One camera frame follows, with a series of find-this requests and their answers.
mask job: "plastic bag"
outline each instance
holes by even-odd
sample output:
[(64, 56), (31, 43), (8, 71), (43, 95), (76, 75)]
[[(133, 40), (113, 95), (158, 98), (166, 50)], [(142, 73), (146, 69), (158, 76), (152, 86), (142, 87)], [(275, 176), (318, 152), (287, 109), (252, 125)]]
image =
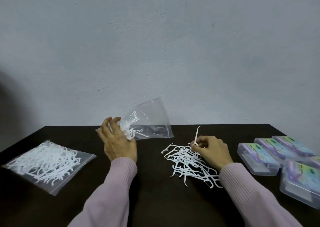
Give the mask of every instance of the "plastic bag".
[[(49, 140), (46, 140), (44, 143), (42, 144), (46, 144), (50, 142)], [(68, 150), (68, 151), (74, 151), (74, 150), (71, 150), (70, 148), (66, 148), (66, 147), (63, 147), (64, 149)], [(23, 177), (24, 179), (28, 180), (29, 182), (33, 183), (34, 185), (38, 186), (39, 188), (42, 188), (43, 190), (47, 191), (48, 193), (50, 193), (51, 195), (55, 196), (57, 195), (57, 193), (60, 191), (60, 189), (66, 185), (72, 177), (74, 177), (74, 175), (86, 164), (88, 163), (89, 161), (91, 161), (92, 159), (96, 158), (97, 156), (94, 155), (94, 154), (89, 154), (89, 153), (86, 153), (86, 152), (81, 152), (81, 151), (74, 151), (76, 152), (76, 158), (80, 158), (80, 161), (79, 161), (79, 164), (78, 165), (75, 165), (73, 168), (72, 168), (72, 171), (70, 171), (68, 174), (64, 175), (63, 176), (63, 179), (59, 179), (59, 180), (55, 180), (53, 185), (52, 185), (52, 181), (51, 182), (48, 182), (48, 183), (45, 183), (44, 181), (38, 181), (37, 179), (35, 179), (33, 176), (31, 175), (28, 175), (28, 174), (19, 174), (17, 173), (14, 169), (10, 169), (10, 166), (9, 164), (11, 162), (13, 162), (14, 160), (16, 160), (17, 158), (23, 156), (24, 154), (12, 159), (10, 162), (8, 162), (7, 164), (3, 165), (2, 167), (4, 168), (8, 168), (10, 170), (12, 170), (13, 172), (17, 173), (18, 175), (20, 175), (21, 177)], [(40, 167), (38, 169), (34, 168), (32, 171), (33, 172), (36, 172), (40, 169)]]
[(136, 106), (131, 113), (122, 117), (118, 124), (127, 139), (172, 138), (174, 136), (160, 97)]

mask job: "hand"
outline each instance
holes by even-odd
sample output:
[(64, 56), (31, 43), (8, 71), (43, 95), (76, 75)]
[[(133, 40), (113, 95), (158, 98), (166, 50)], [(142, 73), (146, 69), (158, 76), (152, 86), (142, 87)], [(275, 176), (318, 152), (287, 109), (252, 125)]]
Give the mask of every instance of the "hand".
[(121, 131), (117, 122), (121, 117), (105, 119), (98, 130), (98, 135), (104, 142), (104, 152), (110, 161), (120, 157), (129, 157), (137, 163), (137, 143), (135, 140), (127, 140), (125, 134)]
[(199, 146), (192, 141), (191, 149), (198, 152), (211, 166), (218, 171), (230, 163), (233, 163), (227, 144), (215, 136), (199, 136), (196, 140)]

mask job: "pink sweater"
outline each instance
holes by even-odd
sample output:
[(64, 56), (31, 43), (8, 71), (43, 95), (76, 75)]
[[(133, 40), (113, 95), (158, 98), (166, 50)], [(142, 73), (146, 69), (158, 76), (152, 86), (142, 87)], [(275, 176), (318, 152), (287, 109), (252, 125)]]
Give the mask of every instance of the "pink sweater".
[[(130, 158), (113, 160), (106, 180), (87, 199), (83, 211), (71, 221), (69, 227), (126, 227), (129, 188), (136, 173), (137, 166)], [(242, 164), (226, 165), (220, 172), (219, 180), (247, 226), (302, 227)]]

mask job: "gray wall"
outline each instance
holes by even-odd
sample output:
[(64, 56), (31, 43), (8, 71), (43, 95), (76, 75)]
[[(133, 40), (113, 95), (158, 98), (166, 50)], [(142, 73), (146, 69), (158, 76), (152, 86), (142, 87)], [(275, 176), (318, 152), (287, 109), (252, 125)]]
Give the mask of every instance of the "gray wall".
[(320, 0), (0, 0), (0, 149), (161, 96), (172, 124), (270, 123), (320, 153), (319, 27)]

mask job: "table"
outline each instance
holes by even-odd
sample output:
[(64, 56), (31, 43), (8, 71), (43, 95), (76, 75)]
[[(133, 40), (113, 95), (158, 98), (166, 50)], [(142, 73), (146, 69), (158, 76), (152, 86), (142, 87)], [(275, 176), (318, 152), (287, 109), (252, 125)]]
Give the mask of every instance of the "table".
[[(210, 189), (206, 183), (172, 175), (172, 162), (161, 151), (170, 143), (186, 145), (199, 125), (172, 125), (174, 138), (147, 139), (137, 142), (138, 174), (129, 198), (128, 226), (244, 226), (243, 219), (224, 189)], [(82, 210), (86, 199), (103, 183), (110, 161), (95, 129), (98, 126), (49, 126), (0, 153), (3, 165), (14, 157), (49, 139), (71, 149), (97, 155), (58, 193), (51, 196), (11, 171), (0, 168), (0, 226), (60, 227)], [(239, 143), (252, 143), (257, 137), (284, 135), (269, 124), (201, 125), (199, 135), (215, 135), (226, 144), (234, 162)], [(269, 189), (279, 203), (304, 226), (318, 226), (320, 211), (280, 192), (280, 176), (254, 178)]]

